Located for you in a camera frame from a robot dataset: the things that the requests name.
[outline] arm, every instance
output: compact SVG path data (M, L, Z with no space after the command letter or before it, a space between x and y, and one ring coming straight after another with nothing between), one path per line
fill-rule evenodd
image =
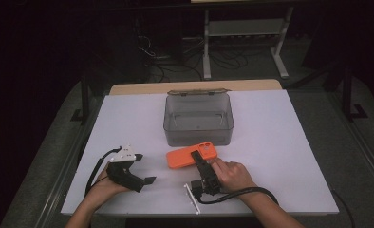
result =
M222 159L210 161L222 187L233 192L247 187L256 187L246 167L238 162L224 162ZM267 228L303 228L297 220L286 213L263 193L248 193L238 196L260 222Z
M98 176L97 181L90 189L84 200L75 210L72 217L69 219L65 228L70 227L88 227L92 216L105 202L121 192L129 191L121 185L114 183L107 177L107 166Z

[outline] orange object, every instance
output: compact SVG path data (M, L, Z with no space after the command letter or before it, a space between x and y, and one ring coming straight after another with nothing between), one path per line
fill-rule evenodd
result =
M173 169L194 164L195 162L191 156L191 153L196 150L204 160L214 159L217 157L214 145L210 142L203 142L168 152L166 154L167 164Z

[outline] gray plastic bin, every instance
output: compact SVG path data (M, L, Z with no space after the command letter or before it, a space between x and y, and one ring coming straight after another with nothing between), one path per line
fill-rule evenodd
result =
M234 129L229 95L226 92L169 95L163 128L170 146L202 142L227 145Z

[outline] hand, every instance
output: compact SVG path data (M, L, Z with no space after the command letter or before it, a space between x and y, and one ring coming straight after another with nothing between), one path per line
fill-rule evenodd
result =
M222 187L234 192L247 187L256 187L246 167L238 162L224 162L220 158L209 161Z
M84 201L87 202L90 207L94 208L94 210L99 209L99 207L116 194L130 191L128 188L116 184L107 177L107 166L108 164L98 178L96 178L95 184L89 190L84 199Z

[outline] wooden table edge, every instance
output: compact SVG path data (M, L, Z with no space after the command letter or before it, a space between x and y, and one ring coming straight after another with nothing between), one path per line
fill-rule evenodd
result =
M158 84L125 84L113 85L109 95L158 94L181 89L226 88L231 91L280 90L281 84L275 79L238 80L238 81L205 81Z

